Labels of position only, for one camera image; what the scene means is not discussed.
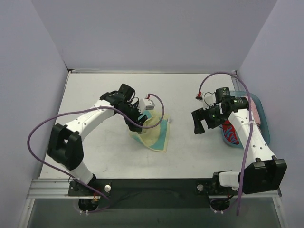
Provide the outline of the red blue patterned towel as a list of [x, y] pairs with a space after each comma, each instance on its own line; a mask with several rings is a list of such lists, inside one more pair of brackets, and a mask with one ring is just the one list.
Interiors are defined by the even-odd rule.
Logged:
[[222, 133], [224, 141], [230, 146], [240, 146], [241, 143], [233, 125], [226, 120], [222, 125]]

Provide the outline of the yellow teal towel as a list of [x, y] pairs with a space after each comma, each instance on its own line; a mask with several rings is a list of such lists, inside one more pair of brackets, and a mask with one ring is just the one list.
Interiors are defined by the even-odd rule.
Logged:
[[[145, 111], [143, 114], [148, 117], [143, 124], [144, 126], [156, 125], [160, 121], [162, 115], [160, 112], [156, 112], [155, 110]], [[142, 129], [141, 133], [130, 131], [129, 135], [138, 143], [153, 151], [166, 152], [170, 135], [170, 122], [171, 115], [165, 114], [162, 121], [156, 127], [151, 129]]]

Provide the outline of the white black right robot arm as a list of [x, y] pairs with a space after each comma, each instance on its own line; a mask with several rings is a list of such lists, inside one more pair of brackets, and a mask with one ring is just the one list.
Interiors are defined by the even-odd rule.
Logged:
[[235, 129], [244, 147], [246, 161], [241, 171], [220, 171], [210, 184], [212, 192], [222, 194], [228, 187], [240, 189], [244, 194], [277, 190], [287, 169], [284, 159], [278, 159], [268, 147], [256, 124], [247, 97], [235, 97], [227, 87], [215, 91], [215, 103], [191, 113], [194, 133], [205, 132], [202, 121], [209, 129], [224, 125], [225, 121]]

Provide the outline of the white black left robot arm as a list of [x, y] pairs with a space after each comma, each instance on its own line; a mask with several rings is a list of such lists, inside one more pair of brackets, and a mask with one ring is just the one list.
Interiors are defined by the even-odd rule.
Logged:
[[61, 164], [69, 174], [80, 180], [79, 190], [86, 196], [96, 190], [95, 175], [84, 164], [83, 140], [103, 121], [123, 113], [125, 122], [133, 132], [140, 133], [144, 122], [145, 110], [153, 109], [155, 104], [148, 98], [132, 103], [135, 90], [122, 84], [117, 91], [107, 92], [93, 105], [92, 111], [76, 119], [52, 128], [47, 154]]

